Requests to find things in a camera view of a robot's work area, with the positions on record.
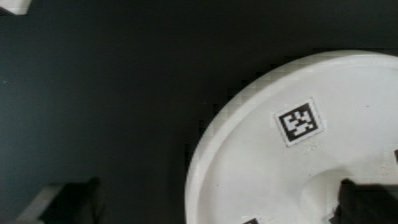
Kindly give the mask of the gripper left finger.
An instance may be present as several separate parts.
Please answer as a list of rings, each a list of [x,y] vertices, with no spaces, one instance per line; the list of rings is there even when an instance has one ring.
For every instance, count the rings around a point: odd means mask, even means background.
[[[100,181],[52,183],[38,191],[13,224],[102,224]]]

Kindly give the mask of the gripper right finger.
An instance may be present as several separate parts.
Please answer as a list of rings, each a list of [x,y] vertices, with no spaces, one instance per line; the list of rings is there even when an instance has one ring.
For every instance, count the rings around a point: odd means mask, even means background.
[[[398,185],[340,181],[330,224],[398,224]]]

